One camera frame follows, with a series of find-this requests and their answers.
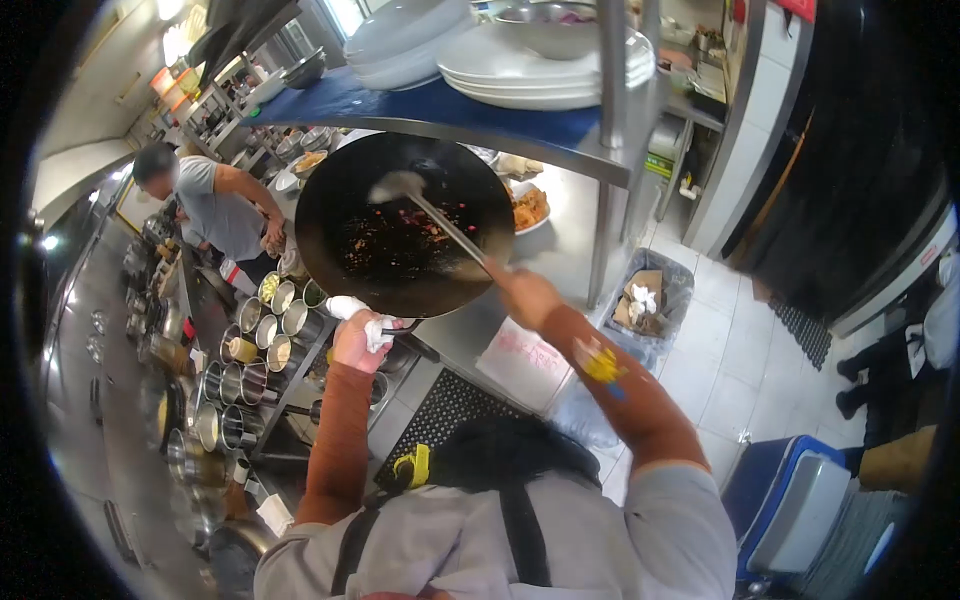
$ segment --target trash bag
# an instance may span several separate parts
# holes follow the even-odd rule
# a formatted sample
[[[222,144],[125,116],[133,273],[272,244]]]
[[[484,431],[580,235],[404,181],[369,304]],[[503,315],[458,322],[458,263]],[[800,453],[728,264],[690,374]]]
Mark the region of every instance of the trash bag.
[[[613,320],[613,309],[623,287],[637,271],[663,271],[660,312],[665,318],[663,338],[632,331]],[[684,265],[646,248],[636,251],[624,277],[614,288],[615,299],[600,327],[600,333],[633,356],[647,371],[653,372],[657,361],[665,357],[677,339],[686,309],[693,298],[693,274]],[[571,381],[554,402],[550,420],[566,435],[586,447],[610,448],[620,443],[603,411],[587,386],[579,378]]]

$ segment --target wok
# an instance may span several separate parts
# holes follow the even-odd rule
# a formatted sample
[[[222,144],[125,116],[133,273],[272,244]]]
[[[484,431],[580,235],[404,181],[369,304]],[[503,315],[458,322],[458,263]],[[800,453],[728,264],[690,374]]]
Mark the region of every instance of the wok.
[[[378,133],[332,153],[307,180],[295,222],[307,271],[330,296],[355,296],[399,318],[438,317],[483,294],[492,284],[487,274],[439,228],[433,232],[413,201],[368,203],[391,171],[419,173],[423,197],[485,254],[507,262],[513,206],[490,167],[454,142]]]

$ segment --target gray shirt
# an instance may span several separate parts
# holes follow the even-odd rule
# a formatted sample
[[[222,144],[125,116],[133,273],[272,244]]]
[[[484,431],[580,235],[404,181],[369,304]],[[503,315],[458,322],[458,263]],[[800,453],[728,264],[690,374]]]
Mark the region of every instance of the gray shirt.
[[[642,470],[622,509],[596,488],[552,472],[527,491],[554,587],[516,582],[497,492],[424,486],[383,507],[346,598],[376,591],[416,596],[427,584],[457,600],[732,597],[733,528],[704,470]],[[330,597],[340,542],[355,516],[287,532],[260,560],[255,597]]]
[[[203,240],[234,262],[257,258],[266,220],[243,196],[214,192],[216,171],[217,163],[206,156],[181,158],[174,194]]]

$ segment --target wok handle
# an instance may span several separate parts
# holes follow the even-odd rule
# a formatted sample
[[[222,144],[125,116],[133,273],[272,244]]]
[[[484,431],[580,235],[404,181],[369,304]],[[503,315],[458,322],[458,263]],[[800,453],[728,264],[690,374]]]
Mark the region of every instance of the wok handle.
[[[409,327],[399,327],[397,329],[382,329],[381,333],[383,333],[383,335],[404,335],[416,329],[417,325],[421,323],[423,323],[423,319],[415,319],[414,323]]]
[[[441,211],[437,210],[437,208],[428,202],[422,195],[409,194],[409,196],[410,200],[417,203],[417,206],[422,208],[423,212],[425,212],[428,217],[433,219],[437,225],[444,230],[444,233],[452,237],[454,242],[459,244],[461,248],[467,251],[467,254],[470,255],[470,258],[477,261],[477,264],[483,267],[484,271],[487,271],[487,267],[484,265],[484,261],[487,260],[487,256],[483,254],[482,250],[477,248],[476,244],[470,241],[470,238],[460,231],[460,228],[450,223],[450,220],[447,219]]]

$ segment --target black rubber mat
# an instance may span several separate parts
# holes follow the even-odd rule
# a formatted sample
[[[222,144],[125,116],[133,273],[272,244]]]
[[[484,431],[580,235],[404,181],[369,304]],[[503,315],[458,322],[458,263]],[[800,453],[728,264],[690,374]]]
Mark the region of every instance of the black rubber mat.
[[[800,348],[804,350],[804,354],[817,371],[822,369],[824,361],[827,360],[827,353],[830,352],[830,343],[833,342],[833,336],[827,328],[796,308],[777,300],[770,300],[770,307],[786,326],[786,330],[797,340],[797,344],[800,344]]]
[[[374,476],[373,482],[382,488],[385,483],[394,479],[396,459],[413,453],[417,444],[426,444],[431,450],[436,448],[460,423],[490,415],[520,417],[522,414],[453,371],[444,369],[423,399],[423,404],[410,419],[410,424],[397,440],[394,449],[390,451],[390,456]]]

